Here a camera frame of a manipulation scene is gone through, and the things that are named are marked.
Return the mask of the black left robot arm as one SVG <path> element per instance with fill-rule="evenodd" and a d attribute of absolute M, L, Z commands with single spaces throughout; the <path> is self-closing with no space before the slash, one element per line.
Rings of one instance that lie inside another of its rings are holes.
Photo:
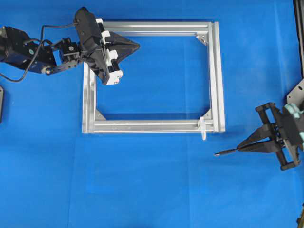
<path fill-rule="evenodd" d="M 105 30 L 87 8 L 80 8 L 73 23 L 79 42 L 63 38 L 58 42 L 30 38 L 26 32 L 13 27 L 0 29 L 0 60 L 27 72 L 52 75 L 86 63 L 106 86 L 119 83 L 123 76 L 119 63 L 140 48 L 140 45 L 112 31 Z"/>

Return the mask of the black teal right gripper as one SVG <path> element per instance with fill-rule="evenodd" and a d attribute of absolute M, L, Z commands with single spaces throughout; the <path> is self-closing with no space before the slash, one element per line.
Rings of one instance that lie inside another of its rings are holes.
<path fill-rule="evenodd" d="M 271 125 L 266 110 L 271 110 L 275 122 Z M 304 150 L 304 112 L 295 103 L 284 105 L 282 111 L 275 103 L 266 103 L 255 108 L 259 114 L 262 127 L 256 129 L 248 138 L 237 146 L 241 152 L 276 152 L 280 169 L 286 171 L 300 165 L 299 151 Z M 258 142 L 275 137 L 276 141 Z"/>

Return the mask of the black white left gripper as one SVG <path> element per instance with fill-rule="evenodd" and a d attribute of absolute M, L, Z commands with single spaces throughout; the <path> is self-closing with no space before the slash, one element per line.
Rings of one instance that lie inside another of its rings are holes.
<path fill-rule="evenodd" d="M 106 86 L 120 82 L 123 72 L 118 64 L 140 48 L 140 44 L 112 31 L 104 30 L 93 13 L 81 7 L 74 22 L 81 46 L 81 59 Z"/>

